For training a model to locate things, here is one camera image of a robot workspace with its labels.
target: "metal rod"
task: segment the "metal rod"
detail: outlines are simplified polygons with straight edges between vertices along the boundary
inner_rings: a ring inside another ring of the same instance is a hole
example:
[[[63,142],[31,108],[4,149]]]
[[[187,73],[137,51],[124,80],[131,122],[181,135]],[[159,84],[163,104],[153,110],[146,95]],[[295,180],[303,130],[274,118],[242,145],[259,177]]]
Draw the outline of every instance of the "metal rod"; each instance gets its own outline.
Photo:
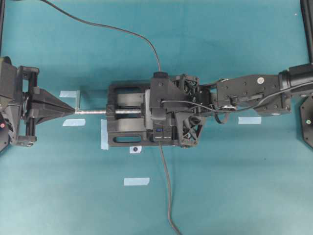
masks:
[[[105,109],[99,110],[76,110],[75,114],[106,114]],[[116,114],[141,114],[141,109],[116,109]]]

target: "gray cable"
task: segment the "gray cable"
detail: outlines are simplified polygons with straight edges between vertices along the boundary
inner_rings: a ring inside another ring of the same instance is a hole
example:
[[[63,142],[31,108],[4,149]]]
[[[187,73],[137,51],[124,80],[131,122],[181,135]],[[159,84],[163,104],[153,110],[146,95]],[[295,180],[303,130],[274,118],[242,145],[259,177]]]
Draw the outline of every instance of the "gray cable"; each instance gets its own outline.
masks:
[[[164,157],[164,153],[163,153],[163,148],[162,148],[161,142],[159,142],[158,145],[160,147],[161,158],[162,158],[162,162],[163,162],[163,165],[164,165],[164,171],[165,171],[165,174],[166,174],[167,188],[168,188],[168,211],[167,211],[167,218],[168,218],[168,221],[169,221],[170,225],[172,226],[172,228],[176,232],[176,234],[181,235],[181,232],[179,231],[179,229],[177,228],[177,226],[175,225],[175,223],[172,220],[172,187],[171,187],[171,178],[170,178],[170,174],[169,174],[168,169],[167,169],[167,164],[166,164],[166,160],[165,160],[165,157]]]
[[[71,15],[70,13],[62,10],[61,8],[57,7],[56,5],[50,3],[49,1],[47,0],[39,0],[39,1],[42,1],[50,6],[52,6],[53,8],[55,8],[56,10],[58,10],[59,12],[67,15],[68,17],[71,17],[72,19],[74,20],[77,20],[79,22],[82,22],[82,23],[85,23],[85,24],[89,24],[89,25],[92,25],[92,26],[97,26],[97,27],[103,27],[103,28],[109,28],[109,29],[113,29],[113,30],[117,30],[117,31],[120,31],[120,32],[124,32],[124,33],[128,33],[130,35],[133,35],[133,36],[136,36],[136,37],[139,37],[141,38],[142,40],[146,41],[149,46],[151,47],[151,49],[153,50],[153,53],[155,54],[156,56],[156,62],[157,62],[157,67],[158,67],[158,70],[161,71],[161,62],[160,62],[160,59],[157,55],[157,50],[155,49],[155,47],[153,46],[153,44],[145,37],[141,36],[140,34],[137,34],[137,33],[134,33],[134,32],[131,32],[131,31],[128,31],[128,30],[125,30],[125,29],[121,29],[121,28],[117,28],[117,27],[114,27],[114,26],[110,26],[110,25],[106,25],[106,24],[99,24],[99,23],[92,23],[92,22],[88,22],[88,21],[85,21],[85,20],[82,20],[76,16],[73,16]]]

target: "tape strip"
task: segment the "tape strip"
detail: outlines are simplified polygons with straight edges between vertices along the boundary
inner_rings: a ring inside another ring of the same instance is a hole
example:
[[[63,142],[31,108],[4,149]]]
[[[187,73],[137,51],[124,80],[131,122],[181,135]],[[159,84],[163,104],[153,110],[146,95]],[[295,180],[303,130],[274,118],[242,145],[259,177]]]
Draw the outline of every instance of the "tape strip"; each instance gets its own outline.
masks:
[[[76,91],[61,91],[60,97],[63,98],[76,98]]]
[[[85,119],[66,119],[63,122],[63,126],[85,126]]]
[[[238,117],[239,125],[256,125],[262,123],[262,117]]]
[[[146,186],[150,178],[124,178],[124,186]]]
[[[141,153],[142,146],[129,147],[129,153]]]
[[[107,129],[107,120],[101,119],[101,149],[108,150],[108,129]]]

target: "black metal frame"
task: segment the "black metal frame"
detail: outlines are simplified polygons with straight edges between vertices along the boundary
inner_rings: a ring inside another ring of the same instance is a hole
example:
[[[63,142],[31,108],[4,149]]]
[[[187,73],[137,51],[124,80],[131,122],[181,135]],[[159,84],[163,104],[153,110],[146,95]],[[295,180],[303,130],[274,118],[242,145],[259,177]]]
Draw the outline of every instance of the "black metal frame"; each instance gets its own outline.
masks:
[[[4,23],[4,9],[5,9],[5,0],[0,0],[0,54],[1,54],[1,45],[2,45],[3,23]]]
[[[308,54],[310,63],[313,62],[313,0],[301,0],[301,11],[307,38]]]

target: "black mount plate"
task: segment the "black mount plate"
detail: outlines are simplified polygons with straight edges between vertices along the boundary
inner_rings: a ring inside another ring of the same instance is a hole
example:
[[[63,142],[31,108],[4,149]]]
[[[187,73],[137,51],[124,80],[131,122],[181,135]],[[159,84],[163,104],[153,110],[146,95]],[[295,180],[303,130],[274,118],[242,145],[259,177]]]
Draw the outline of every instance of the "black mount plate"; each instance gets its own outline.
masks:
[[[300,113],[303,139],[309,146],[313,147],[313,96],[303,102]]]

